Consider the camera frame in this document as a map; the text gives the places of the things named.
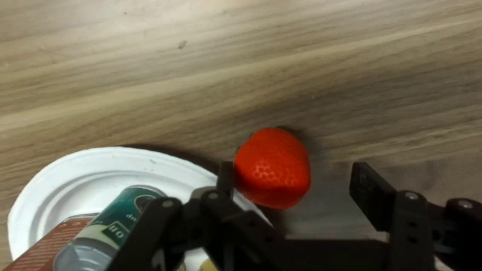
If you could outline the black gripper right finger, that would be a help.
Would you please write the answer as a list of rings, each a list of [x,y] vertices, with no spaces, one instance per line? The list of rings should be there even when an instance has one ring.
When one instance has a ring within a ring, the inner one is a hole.
[[[391,229],[397,192],[364,162],[352,165],[349,196],[376,232]]]

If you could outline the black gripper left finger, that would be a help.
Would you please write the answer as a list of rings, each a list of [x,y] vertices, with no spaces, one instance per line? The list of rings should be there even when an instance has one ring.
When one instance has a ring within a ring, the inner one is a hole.
[[[226,195],[232,196],[235,187],[235,169],[232,162],[222,162],[216,174],[216,189]]]

